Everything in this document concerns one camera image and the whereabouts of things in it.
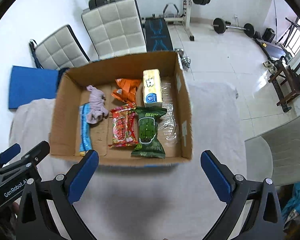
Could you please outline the dark wooden chair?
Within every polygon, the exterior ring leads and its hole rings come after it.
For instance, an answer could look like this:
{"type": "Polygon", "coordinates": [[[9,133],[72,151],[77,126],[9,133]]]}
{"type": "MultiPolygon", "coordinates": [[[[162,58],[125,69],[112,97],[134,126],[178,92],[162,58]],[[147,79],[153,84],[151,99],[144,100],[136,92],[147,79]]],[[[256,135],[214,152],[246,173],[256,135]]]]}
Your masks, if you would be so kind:
{"type": "Polygon", "coordinates": [[[285,56],[281,56],[278,60],[273,62],[273,66],[277,71],[271,74],[268,82],[273,85],[279,98],[276,105],[281,106],[283,112],[287,113],[292,109],[288,104],[300,96],[300,73],[298,73],[300,62],[292,69],[289,65],[285,67],[283,61],[287,61],[285,56]],[[281,89],[281,86],[285,83],[288,83],[290,87],[290,92],[286,95],[283,94],[281,89]]]}

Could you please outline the black blue weight bench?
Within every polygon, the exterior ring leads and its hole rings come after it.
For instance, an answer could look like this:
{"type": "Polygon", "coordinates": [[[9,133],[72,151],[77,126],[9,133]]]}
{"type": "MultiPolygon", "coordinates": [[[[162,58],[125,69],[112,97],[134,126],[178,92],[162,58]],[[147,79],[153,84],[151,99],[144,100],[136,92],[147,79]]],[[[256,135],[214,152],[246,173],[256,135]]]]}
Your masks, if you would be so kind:
{"type": "Polygon", "coordinates": [[[147,52],[174,50],[167,23],[163,18],[147,18],[144,27],[147,52]]]}

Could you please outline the purple soft cloth toy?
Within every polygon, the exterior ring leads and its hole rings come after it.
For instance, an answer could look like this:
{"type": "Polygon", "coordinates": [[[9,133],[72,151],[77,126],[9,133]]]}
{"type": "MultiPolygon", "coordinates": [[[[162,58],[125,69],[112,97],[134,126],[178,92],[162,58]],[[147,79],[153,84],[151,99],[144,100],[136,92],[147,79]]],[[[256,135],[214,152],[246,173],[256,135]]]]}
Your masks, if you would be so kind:
{"type": "Polygon", "coordinates": [[[87,114],[87,123],[97,124],[103,118],[106,118],[109,111],[105,107],[105,94],[103,91],[95,88],[92,85],[87,86],[87,91],[90,92],[89,95],[89,113],[87,114]]]}

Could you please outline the red snack packet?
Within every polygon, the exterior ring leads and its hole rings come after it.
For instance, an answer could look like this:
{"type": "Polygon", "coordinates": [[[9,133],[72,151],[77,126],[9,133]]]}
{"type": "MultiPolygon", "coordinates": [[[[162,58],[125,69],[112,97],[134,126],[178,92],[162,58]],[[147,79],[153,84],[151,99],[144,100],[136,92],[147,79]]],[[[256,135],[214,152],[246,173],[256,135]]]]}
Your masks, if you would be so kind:
{"type": "Polygon", "coordinates": [[[130,147],[138,144],[134,131],[136,103],[128,103],[110,110],[113,136],[109,147],[130,147]]]}

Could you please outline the blue long snack packet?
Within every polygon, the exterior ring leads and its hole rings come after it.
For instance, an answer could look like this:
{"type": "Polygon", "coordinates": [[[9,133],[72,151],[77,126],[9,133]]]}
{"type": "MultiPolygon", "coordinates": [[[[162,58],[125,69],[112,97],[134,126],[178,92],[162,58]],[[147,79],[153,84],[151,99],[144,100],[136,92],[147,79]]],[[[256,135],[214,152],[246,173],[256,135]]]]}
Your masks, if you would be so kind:
{"type": "Polygon", "coordinates": [[[90,125],[87,122],[87,114],[90,112],[89,103],[85,103],[79,107],[80,117],[80,146],[79,154],[84,156],[89,150],[92,150],[90,139],[90,125]]]}

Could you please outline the blue foam mat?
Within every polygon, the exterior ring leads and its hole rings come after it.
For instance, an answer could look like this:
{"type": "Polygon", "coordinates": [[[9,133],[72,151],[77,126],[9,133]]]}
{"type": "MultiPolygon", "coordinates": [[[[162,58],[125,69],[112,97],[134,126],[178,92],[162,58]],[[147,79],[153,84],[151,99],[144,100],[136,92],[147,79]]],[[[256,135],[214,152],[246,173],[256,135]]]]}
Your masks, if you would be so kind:
{"type": "Polygon", "coordinates": [[[8,93],[8,109],[38,99],[54,99],[57,94],[58,71],[13,66],[8,93]]]}

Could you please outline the small dumbbell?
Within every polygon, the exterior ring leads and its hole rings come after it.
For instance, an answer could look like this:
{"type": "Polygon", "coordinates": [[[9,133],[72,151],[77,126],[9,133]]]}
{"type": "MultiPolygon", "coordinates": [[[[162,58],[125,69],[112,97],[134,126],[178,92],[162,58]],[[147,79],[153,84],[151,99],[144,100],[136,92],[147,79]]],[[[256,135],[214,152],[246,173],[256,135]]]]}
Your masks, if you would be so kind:
{"type": "Polygon", "coordinates": [[[191,65],[191,59],[185,55],[185,51],[182,48],[176,48],[174,51],[180,56],[183,69],[189,70],[191,65]]]}

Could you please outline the green snack packet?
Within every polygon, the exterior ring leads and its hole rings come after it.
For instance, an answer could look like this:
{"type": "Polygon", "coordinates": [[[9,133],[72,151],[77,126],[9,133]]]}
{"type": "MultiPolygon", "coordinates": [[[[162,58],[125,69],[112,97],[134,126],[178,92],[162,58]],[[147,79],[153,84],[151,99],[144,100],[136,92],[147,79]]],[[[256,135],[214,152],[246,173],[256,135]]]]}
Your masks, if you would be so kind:
{"type": "Polygon", "coordinates": [[[139,140],[131,156],[165,159],[165,150],[158,140],[158,126],[167,109],[137,106],[134,112],[138,115],[139,140]]]}

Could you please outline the right white padded chair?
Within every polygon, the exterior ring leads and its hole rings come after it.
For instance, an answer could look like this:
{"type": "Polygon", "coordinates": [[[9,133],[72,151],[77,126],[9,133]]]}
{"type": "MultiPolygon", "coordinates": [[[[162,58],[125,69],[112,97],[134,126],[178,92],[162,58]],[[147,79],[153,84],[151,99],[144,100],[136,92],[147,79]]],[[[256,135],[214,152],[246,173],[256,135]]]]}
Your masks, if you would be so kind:
{"type": "Polygon", "coordinates": [[[82,21],[101,60],[147,51],[136,0],[114,0],[84,12],[82,21]]]}

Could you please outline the grey table cloth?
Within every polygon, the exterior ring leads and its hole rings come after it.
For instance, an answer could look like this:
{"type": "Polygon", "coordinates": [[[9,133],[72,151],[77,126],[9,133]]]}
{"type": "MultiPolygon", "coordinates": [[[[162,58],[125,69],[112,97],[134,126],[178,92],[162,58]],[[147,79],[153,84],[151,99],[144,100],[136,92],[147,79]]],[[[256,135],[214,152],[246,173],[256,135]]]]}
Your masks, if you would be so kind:
{"type": "Polygon", "coordinates": [[[201,168],[201,153],[210,150],[233,173],[246,175],[239,89],[193,82],[189,90],[192,160],[165,167],[98,167],[75,203],[97,239],[202,239],[225,205],[201,168]]]}

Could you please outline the floor barbell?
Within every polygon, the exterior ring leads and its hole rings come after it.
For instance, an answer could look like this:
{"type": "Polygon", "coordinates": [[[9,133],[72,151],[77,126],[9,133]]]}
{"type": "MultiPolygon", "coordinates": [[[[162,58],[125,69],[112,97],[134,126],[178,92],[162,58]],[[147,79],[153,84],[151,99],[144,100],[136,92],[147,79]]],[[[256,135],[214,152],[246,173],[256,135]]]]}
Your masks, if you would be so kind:
{"type": "Polygon", "coordinates": [[[254,26],[250,23],[246,23],[244,27],[237,27],[221,18],[215,18],[213,20],[212,27],[217,34],[223,34],[228,29],[236,29],[243,31],[248,37],[253,37],[255,35],[254,26]]]}

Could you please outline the white padded chair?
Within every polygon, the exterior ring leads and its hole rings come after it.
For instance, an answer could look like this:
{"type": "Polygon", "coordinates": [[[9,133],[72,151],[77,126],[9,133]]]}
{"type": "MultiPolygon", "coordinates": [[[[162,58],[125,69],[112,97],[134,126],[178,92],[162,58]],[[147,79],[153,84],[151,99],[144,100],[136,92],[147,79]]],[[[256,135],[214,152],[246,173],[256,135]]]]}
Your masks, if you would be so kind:
{"type": "Polygon", "coordinates": [[[29,48],[37,68],[61,70],[81,67],[90,62],[70,25],[64,25],[44,41],[31,39],[29,48]]]}
{"type": "Polygon", "coordinates": [[[84,12],[82,21],[101,60],[147,51],[136,0],[114,0],[84,12]]]}

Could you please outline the left white padded chair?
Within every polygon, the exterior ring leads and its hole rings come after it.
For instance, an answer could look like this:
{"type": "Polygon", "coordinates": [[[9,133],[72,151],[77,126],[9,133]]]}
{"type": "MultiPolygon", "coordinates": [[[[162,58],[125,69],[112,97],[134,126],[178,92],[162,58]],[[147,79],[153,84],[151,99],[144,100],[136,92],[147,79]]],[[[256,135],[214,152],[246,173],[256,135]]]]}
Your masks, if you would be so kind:
{"type": "Polygon", "coordinates": [[[31,39],[29,48],[37,68],[61,70],[81,67],[90,62],[70,25],[64,25],[44,41],[31,39]]]}

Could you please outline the orange snack packet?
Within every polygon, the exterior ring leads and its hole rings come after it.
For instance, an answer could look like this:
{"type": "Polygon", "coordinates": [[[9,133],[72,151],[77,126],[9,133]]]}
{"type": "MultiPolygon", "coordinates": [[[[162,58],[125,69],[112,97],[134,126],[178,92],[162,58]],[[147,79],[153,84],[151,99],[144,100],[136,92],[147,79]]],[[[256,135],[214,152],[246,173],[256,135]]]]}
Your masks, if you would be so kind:
{"type": "Polygon", "coordinates": [[[115,80],[118,89],[115,89],[111,95],[122,102],[125,103],[136,103],[136,92],[139,85],[141,84],[141,79],[116,79],[115,80]]]}

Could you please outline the yellow tissue pack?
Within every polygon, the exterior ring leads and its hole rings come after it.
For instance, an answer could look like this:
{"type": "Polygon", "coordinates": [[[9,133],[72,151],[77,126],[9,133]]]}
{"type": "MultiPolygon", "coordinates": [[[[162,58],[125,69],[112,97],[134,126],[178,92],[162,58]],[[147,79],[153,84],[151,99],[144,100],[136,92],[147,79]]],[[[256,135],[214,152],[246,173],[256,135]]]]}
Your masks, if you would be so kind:
{"type": "Polygon", "coordinates": [[[145,107],[162,107],[162,89],[160,71],[148,69],[143,71],[143,103],[145,107]]]}

